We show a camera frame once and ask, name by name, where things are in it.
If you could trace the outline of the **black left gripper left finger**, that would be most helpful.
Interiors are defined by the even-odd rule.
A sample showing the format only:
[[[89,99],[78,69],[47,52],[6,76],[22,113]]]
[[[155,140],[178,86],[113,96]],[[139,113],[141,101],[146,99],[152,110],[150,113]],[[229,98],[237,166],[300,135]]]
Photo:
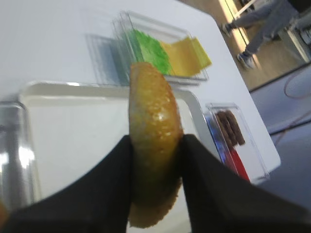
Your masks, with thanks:
[[[13,212],[9,233],[125,233],[132,146],[125,135],[94,168],[63,190]]]

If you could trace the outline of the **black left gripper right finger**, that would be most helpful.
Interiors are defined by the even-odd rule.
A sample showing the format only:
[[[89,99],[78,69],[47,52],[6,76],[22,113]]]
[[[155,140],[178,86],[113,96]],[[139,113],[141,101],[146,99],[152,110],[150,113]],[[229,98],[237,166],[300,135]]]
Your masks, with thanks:
[[[219,162],[192,134],[181,171],[193,233],[309,233],[311,213],[260,189]]]

